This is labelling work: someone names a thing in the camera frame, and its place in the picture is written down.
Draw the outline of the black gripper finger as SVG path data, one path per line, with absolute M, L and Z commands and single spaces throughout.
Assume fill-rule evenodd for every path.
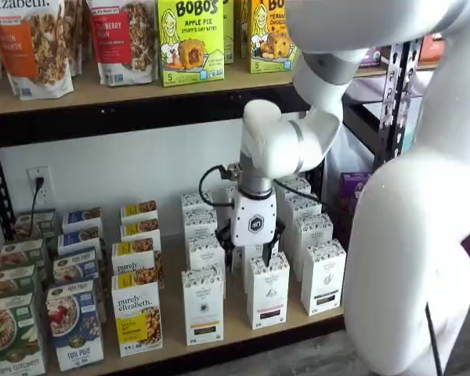
M 219 229 L 215 231 L 215 237 L 225 252 L 225 269 L 227 273 L 232 273 L 233 252 L 235 246 L 232 242 L 230 232 L 230 220 L 226 220 Z
M 269 266 L 270 259 L 272 258 L 273 249 L 275 244 L 280 240 L 281 235 L 285 230 L 285 224 L 282 220 L 276 221 L 276 228 L 272 232 L 273 239 L 269 243 L 265 243 L 262 248 L 262 260 L 266 267 Z

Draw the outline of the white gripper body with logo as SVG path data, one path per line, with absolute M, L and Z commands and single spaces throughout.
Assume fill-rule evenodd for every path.
M 273 190 L 267 198 L 254 200 L 236 190 L 231 214 L 231 240 L 235 247 L 269 243 L 275 233 L 277 197 Z

